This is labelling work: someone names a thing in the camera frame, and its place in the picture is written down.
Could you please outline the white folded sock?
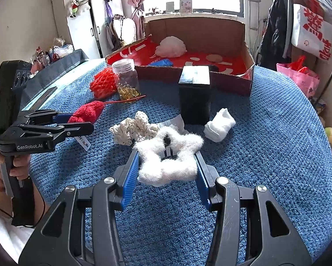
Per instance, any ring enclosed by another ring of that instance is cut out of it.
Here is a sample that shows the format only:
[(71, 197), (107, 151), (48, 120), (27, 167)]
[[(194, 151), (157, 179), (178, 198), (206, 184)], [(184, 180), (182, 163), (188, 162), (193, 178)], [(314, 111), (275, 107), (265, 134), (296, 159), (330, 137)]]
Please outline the white folded sock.
[(204, 134), (209, 140), (219, 143), (227, 136), (229, 130), (236, 125), (235, 119), (227, 108), (222, 108), (215, 117), (204, 126)]

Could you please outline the black scrunchie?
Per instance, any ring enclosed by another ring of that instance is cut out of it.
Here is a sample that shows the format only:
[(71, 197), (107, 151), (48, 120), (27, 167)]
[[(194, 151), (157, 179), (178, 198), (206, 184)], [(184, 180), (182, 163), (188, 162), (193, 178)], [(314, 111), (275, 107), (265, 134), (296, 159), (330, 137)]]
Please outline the black scrunchie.
[(213, 72), (219, 72), (219, 68), (216, 65), (209, 65), (209, 70)]

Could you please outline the white fluffy star scrunchie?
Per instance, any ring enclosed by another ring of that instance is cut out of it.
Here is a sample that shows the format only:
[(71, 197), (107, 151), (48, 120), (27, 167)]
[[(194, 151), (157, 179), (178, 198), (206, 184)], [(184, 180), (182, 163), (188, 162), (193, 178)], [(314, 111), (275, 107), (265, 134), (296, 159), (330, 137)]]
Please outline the white fluffy star scrunchie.
[(138, 181), (161, 187), (172, 181), (196, 179), (195, 153), (203, 144), (204, 140), (199, 135), (181, 135), (172, 127), (162, 127), (155, 137), (134, 146), (141, 158)]

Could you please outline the cream crocheted item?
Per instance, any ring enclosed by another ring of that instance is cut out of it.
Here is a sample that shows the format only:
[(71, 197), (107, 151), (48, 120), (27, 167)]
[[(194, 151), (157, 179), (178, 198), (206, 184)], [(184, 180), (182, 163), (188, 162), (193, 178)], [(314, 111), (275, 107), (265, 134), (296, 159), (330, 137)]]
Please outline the cream crocheted item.
[(110, 127), (109, 131), (116, 144), (129, 147), (135, 142), (154, 138), (159, 129), (157, 124), (149, 123), (146, 113), (138, 111), (134, 118), (124, 119), (121, 123)]

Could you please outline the red mesh sponge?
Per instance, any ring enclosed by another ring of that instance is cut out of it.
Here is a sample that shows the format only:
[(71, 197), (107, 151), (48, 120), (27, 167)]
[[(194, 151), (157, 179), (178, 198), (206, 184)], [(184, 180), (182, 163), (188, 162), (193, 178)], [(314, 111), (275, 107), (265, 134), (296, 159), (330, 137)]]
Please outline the red mesh sponge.
[(112, 67), (106, 67), (94, 76), (90, 83), (90, 91), (97, 100), (103, 100), (117, 92)]

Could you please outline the white mesh bath sponge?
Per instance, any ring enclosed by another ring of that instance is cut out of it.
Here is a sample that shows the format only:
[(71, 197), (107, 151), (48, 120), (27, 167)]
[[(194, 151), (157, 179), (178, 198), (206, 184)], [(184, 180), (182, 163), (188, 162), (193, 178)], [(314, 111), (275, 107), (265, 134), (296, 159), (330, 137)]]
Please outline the white mesh bath sponge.
[(186, 52), (184, 42), (175, 36), (164, 38), (155, 49), (155, 54), (164, 58), (177, 58)]

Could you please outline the red knitted item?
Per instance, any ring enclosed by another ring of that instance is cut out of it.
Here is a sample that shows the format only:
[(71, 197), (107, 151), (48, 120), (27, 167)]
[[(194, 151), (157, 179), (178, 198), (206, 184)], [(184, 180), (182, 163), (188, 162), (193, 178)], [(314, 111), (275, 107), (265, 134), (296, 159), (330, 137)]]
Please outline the red knitted item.
[(94, 124), (101, 113), (103, 112), (106, 105), (118, 104), (118, 103), (131, 103), (144, 98), (146, 95), (131, 98), (129, 100), (118, 100), (118, 101), (93, 101), (79, 107), (69, 118), (68, 123), (92, 123)]

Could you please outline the red lined cardboard box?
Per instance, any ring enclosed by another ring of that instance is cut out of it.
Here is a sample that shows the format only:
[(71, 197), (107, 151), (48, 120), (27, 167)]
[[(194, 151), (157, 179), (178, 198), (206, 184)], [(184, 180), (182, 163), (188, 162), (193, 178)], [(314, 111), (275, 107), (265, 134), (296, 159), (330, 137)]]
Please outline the red lined cardboard box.
[[(250, 96), (254, 60), (245, 42), (245, 24), (233, 19), (209, 17), (176, 17), (150, 20), (145, 23), (146, 36), (122, 47), (106, 57), (108, 65), (121, 59), (133, 59), (138, 77), (177, 83), (185, 65), (216, 65), (219, 72), (210, 72), (212, 88)], [(172, 67), (148, 66), (161, 60), (155, 54), (160, 42), (170, 36), (182, 40), (187, 52), (171, 58)], [(221, 63), (206, 60), (209, 54), (223, 57)]]

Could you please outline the blue knitted blanket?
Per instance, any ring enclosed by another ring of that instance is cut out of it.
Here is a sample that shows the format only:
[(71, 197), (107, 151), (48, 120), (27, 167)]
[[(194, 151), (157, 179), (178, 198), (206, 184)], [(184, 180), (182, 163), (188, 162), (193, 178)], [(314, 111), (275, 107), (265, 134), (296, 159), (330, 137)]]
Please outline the blue knitted blanket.
[[(65, 186), (92, 186), (127, 162), (131, 148), (117, 145), (110, 127), (138, 111), (151, 123), (179, 114), (177, 84), (142, 80), (140, 87), (140, 101), (104, 109), (88, 137), (90, 149), (69, 138), (52, 153), (32, 156), (31, 177), (48, 203)], [(332, 150), (311, 103), (288, 77), (256, 67), (250, 96), (212, 91), (212, 115), (222, 108), (236, 125), (222, 142), (204, 140), (205, 162), (240, 186), (267, 186), (317, 259), (332, 239)], [(116, 214), (124, 260), (127, 265), (204, 265), (215, 218), (194, 182), (137, 184), (131, 203)]]

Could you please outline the blue sponge block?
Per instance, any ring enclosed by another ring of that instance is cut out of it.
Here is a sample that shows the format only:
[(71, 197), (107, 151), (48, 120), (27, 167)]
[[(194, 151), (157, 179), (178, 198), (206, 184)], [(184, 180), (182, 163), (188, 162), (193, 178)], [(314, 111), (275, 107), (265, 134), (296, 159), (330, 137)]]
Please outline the blue sponge block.
[(154, 61), (154, 62), (150, 63), (148, 66), (151, 66), (151, 67), (172, 67), (173, 62), (170, 61), (169, 59), (161, 59), (161, 60)]

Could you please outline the round brown powder puff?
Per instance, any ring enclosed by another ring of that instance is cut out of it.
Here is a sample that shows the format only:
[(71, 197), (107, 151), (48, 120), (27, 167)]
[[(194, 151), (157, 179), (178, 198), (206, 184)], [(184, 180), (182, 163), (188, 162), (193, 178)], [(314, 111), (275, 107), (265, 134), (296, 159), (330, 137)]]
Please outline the round brown powder puff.
[(221, 63), (223, 61), (223, 57), (217, 54), (209, 54), (206, 56), (206, 60), (211, 63)]

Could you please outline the metal crutch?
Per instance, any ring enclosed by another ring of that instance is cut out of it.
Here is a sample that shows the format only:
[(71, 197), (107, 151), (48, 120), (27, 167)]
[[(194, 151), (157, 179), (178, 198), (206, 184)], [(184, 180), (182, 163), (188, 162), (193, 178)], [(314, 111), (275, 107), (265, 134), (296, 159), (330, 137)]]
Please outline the metal crutch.
[(261, 0), (248, 1), (248, 46), (254, 57), (258, 49), (260, 35), (260, 2)]

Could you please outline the pink plastic bag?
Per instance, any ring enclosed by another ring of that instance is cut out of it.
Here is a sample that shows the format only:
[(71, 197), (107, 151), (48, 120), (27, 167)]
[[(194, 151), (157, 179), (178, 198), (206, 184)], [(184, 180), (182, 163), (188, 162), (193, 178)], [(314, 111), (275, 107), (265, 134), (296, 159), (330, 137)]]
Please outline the pink plastic bag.
[(278, 72), (289, 77), (305, 94), (305, 96), (310, 99), (314, 96), (320, 78), (318, 74), (310, 70), (307, 66), (304, 66), (306, 60), (305, 55), (301, 55), (297, 61), (288, 64), (276, 64), (276, 69)]

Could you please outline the white wardrobe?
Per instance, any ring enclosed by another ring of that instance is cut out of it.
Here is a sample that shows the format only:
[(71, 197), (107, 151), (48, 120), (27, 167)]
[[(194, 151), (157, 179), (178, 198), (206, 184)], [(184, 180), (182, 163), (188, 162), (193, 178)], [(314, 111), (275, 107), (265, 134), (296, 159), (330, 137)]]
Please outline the white wardrobe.
[(51, 0), (58, 36), (89, 58), (102, 58), (118, 48), (111, 24), (124, 15), (121, 0)]

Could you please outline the black rectangular box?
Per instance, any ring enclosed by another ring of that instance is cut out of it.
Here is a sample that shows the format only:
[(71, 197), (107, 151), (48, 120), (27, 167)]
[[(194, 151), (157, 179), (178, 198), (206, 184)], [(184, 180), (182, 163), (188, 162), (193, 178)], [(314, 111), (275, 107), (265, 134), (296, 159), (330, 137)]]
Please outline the black rectangular box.
[(185, 65), (179, 79), (180, 114), (185, 124), (206, 125), (210, 120), (210, 73), (206, 65)]

